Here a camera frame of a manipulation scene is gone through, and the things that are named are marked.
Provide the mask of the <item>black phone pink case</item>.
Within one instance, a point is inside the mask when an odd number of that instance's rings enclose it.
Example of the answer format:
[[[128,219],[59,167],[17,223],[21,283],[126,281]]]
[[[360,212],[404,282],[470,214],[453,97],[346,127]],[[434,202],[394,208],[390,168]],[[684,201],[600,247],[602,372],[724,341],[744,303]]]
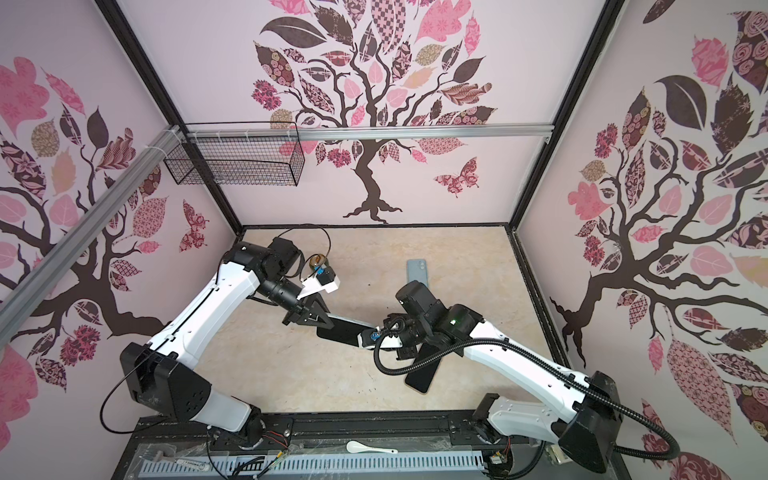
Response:
[[[356,348],[366,348],[373,342],[370,335],[376,330],[371,324],[331,314],[329,329],[317,328],[318,338]]]

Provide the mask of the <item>light blue case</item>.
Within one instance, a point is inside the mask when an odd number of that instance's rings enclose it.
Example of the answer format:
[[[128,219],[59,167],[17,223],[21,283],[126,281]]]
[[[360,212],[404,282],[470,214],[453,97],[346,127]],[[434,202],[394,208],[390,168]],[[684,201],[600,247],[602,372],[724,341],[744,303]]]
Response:
[[[406,261],[407,282],[417,281],[429,285],[427,261],[425,259],[409,259]]]

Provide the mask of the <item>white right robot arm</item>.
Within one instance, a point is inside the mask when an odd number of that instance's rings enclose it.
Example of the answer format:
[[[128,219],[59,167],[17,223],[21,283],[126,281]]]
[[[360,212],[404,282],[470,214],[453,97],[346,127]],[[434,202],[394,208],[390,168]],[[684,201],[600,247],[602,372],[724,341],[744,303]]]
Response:
[[[622,423],[618,388],[602,372],[592,375],[559,365],[512,340],[479,312],[445,306],[419,281],[402,287],[401,314],[359,337],[376,354],[394,350],[412,359],[404,375],[434,374],[452,353],[491,368],[535,397],[516,403],[489,396],[480,423],[501,436],[524,436],[556,444],[577,465],[607,471]]]

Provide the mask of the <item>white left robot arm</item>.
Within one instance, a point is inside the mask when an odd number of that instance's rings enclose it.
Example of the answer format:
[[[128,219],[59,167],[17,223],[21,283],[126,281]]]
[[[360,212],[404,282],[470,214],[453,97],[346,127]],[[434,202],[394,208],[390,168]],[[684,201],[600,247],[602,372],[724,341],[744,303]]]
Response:
[[[330,329],[322,295],[340,280],[326,256],[305,259],[295,244],[276,237],[266,246],[239,242],[221,259],[211,281],[147,343],[129,344],[121,366],[131,398],[175,421],[197,422],[240,444],[257,444],[265,430],[261,410],[217,391],[196,372],[203,352],[246,300],[285,310],[285,321]]]

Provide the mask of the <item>black phone on table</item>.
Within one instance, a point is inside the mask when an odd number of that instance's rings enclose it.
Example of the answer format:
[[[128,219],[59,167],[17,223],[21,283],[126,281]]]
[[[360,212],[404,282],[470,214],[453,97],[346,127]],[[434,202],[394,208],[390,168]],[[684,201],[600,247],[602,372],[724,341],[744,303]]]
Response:
[[[415,362],[422,363],[440,352],[441,350],[438,347],[423,343],[417,350]],[[440,362],[441,359],[436,359],[420,369],[407,373],[405,376],[405,384],[421,394],[426,394],[433,382]]]

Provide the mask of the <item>white plastic spoon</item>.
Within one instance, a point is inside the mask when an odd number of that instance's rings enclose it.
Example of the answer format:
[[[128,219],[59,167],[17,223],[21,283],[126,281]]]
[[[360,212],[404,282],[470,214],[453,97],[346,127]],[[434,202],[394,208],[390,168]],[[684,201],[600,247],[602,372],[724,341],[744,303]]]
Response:
[[[388,454],[388,455],[397,455],[399,451],[397,449],[392,448],[381,448],[381,447],[373,447],[369,445],[365,445],[358,441],[348,441],[346,443],[346,450],[349,453],[358,454],[358,453],[381,453],[381,454]]]

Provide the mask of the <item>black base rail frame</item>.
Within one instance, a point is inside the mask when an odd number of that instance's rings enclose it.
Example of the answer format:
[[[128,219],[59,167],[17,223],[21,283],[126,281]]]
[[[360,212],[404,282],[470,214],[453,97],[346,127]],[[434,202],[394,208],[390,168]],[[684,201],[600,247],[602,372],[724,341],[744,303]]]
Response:
[[[264,417],[266,428],[259,443],[243,449],[233,438],[197,423],[140,420],[139,432],[128,442],[113,473],[130,479],[143,460],[179,461],[186,457],[247,455],[346,454],[346,443],[408,452],[472,451],[482,454],[485,469],[477,472],[406,474],[353,474],[309,478],[270,476],[265,470],[243,478],[240,468],[220,479],[576,479],[575,464],[553,447],[542,447],[521,436],[501,436],[482,426],[471,410],[273,413]]]

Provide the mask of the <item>aluminium rail back wall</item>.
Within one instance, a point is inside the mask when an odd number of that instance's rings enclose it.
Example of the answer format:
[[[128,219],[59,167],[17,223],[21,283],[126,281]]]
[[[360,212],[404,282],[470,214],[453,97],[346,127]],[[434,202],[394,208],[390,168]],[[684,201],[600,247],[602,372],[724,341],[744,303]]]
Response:
[[[390,126],[390,127],[335,127],[335,128],[265,128],[234,129],[225,124],[200,124],[193,129],[187,125],[186,136],[192,140],[212,138],[216,141],[225,138],[246,140],[276,137],[296,141],[337,141],[337,140],[377,140],[377,139],[425,139],[425,138],[491,138],[491,137],[544,137],[549,138],[554,126],[536,123],[480,124],[480,125],[433,125],[433,126]]]

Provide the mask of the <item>aluminium rail wall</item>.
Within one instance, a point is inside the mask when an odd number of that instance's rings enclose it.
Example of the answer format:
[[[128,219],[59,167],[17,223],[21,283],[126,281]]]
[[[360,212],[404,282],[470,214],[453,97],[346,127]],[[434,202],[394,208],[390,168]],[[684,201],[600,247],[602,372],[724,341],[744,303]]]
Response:
[[[276,137],[296,141],[337,141],[337,140],[377,140],[377,139],[425,139],[425,138],[491,138],[491,137],[544,137],[549,138],[554,126],[536,123],[480,124],[480,125],[433,125],[433,126],[390,126],[390,127],[335,127],[335,128],[265,128],[234,129],[225,124],[200,124],[193,129],[187,125],[186,136],[192,140],[212,138],[216,141],[225,138],[246,140]]]
[[[106,227],[166,155],[182,142],[177,126],[169,125],[144,148],[137,159],[119,176],[115,184],[88,209],[79,222],[45,255],[21,284],[5,299],[1,309],[1,344],[6,345],[23,323],[32,316],[79,256]]]

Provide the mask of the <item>aluminium rail left wall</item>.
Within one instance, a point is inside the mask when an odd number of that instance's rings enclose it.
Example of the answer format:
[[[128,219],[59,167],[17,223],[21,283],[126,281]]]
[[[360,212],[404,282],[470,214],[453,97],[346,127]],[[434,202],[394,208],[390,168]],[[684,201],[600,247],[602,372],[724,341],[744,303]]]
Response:
[[[88,209],[79,222],[45,255],[21,284],[5,299],[1,309],[1,344],[6,345],[23,323],[32,316],[79,256],[106,227],[166,155],[182,142],[177,126],[169,125],[144,148],[137,159],[119,176],[115,184]]]

